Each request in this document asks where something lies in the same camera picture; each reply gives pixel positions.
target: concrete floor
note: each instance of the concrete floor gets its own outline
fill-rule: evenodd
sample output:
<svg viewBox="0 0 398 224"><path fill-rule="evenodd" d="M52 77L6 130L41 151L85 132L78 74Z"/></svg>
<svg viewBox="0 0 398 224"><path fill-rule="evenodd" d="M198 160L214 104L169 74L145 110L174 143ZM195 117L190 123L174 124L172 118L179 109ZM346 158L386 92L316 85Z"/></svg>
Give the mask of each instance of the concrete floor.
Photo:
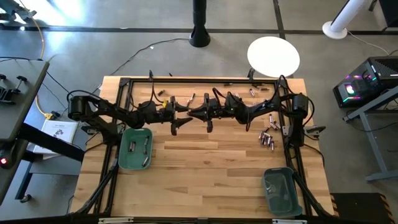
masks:
<svg viewBox="0 0 398 224"><path fill-rule="evenodd" d="M279 2L285 29L321 30L322 24L335 17L345 0ZM38 12L36 19L40 19L43 26L192 28L192 5L186 0L72 0L67 3L28 0L25 4ZM272 0L209 0L207 20L207 27L214 29L277 29ZM366 9L359 13L349 29L381 30L374 15ZM147 75L151 69L154 75L170 72L175 76L244 77L250 68L247 49L252 41L265 35L268 34L211 34L211 44L203 49L193 48L184 40L155 45L141 52L117 75ZM49 72L68 90L92 91L105 75L137 50L160 40L187 38L188 34L44 32L44 36L44 59L51 58ZM325 155L330 192L380 192L387 197L397 218L398 179L365 182L365 176L379 171L375 157L365 133L342 121L345 111L337 107L331 91L366 58L382 56L384 52L352 37L331 40L324 35L287 35L286 38L301 57L294 77L305 79L308 95L316 106L315 123L326 126L320 138L320 149ZM389 52L398 49L396 35L360 38ZM38 32L0 30L1 56L37 58L40 51ZM64 105L67 104L65 91L49 77L44 83ZM45 88L40 89L39 97L43 110L63 109ZM35 106L27 122L41 127L43 119ZM382 138L383 132L377 134ZM398 168L398 154L383 153L388 166ZM65 214L77 176L34 175L27 191L35 199L22 204L14 200L14 195L25 169L23 162L0 208L0 220Z"/></svg>

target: plastic tray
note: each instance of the plastic tray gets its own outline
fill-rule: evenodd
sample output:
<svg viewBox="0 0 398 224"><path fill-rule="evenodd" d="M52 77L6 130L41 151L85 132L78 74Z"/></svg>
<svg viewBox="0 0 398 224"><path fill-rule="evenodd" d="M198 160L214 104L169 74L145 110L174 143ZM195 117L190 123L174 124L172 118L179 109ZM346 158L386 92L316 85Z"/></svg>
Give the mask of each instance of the plastic tray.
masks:
<svg viewBox="0 0 398 224"><path fill-rule="evenodd" d="M145 138L149 136L147 145L147 154L144 154L144 142ZM130 142L136 142L134 152L129 152ZM123 169L129 170L142 170L150 166L150 160L152 157L152 145L153 145L152 131L147 128L132 129L129 128L123 132L122 141L119 151L119 166ZM145 158L148 157L146 165L143 167L142 164Z"/></svg>
<svg viewBox="0 0 398 224"><path fill-rule="evenodd" d="M267 169L262 177L269 211L278 217L292 217L303 212L297 199L292 175L291 168L281 167Z"/></svg>

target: pc case with rgb lights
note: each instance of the pc case with rgb lights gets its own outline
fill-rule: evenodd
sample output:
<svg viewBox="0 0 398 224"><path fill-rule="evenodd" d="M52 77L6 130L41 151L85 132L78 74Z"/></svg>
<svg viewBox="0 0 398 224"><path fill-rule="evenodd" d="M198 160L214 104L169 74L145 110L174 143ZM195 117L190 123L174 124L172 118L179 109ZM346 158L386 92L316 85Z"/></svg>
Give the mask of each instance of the pc case with rgb lights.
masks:
<svg viewBox="0 0 398 224"><path fill-rule="evenodd" d="M398 85L398 57L369 57L334 87L340 108L359 107Z"/></svg>

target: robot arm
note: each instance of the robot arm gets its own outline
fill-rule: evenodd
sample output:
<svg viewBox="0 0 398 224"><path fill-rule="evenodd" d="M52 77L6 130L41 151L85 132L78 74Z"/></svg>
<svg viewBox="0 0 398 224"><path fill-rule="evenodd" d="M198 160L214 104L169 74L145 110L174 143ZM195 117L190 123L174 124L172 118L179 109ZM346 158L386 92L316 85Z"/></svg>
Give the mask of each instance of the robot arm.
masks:
<svg viewBox="0 0 398 224"><path fill-rule="evenodd" d="M292 111L287 111L282 105L283 101L292 100ZM303 94L289 94L283 97L273 96L270 100L265 100L254 106L246 106L242 99L228 92L225 103L221 106L218 97L209 98L205 93L204 103L188 112L189 116L207 122L207 132L213 130L213 118L235 118L239 124L245 124L249 130L250 122L261 115L281 111L284 115L293 118L293 124L289 129L290 143L301 147L304 144L303 120L308 115L308 97Z"/></svg>
<svg viewBox="0 0 398 224"><path fill-rule="evenodd" d="M192 118L176 119L175 112L188 111L188 108L179 105L172 96L170 102L165 102L163 107L156 109L153 101L143 102L135 111L128 111L120 108L108 100L95 98L92 96L74 96L69 100L68 117L74 121L88 123L92 128L101 132L104 143L113 139L120 139L118 127L114 123L107 123L100 118L101 115L107 115L121 120L134 129L142 128L145 123L171 123L171 132L177 135L177 128L192 120Z"/></svg>

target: white circular light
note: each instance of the white circular light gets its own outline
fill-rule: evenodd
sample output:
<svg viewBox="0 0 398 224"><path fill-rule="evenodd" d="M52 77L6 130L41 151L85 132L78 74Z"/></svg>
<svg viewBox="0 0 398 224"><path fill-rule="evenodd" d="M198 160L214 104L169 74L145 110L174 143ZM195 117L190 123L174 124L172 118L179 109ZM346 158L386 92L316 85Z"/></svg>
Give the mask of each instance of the white circular light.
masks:
<svg viewBox="0 0 398 224"><path fill-rule="evenodd" d="M251 43L248 60L257 72L276 78L293 74L300 65L296 48L278 37L261 37Z"/></svg>

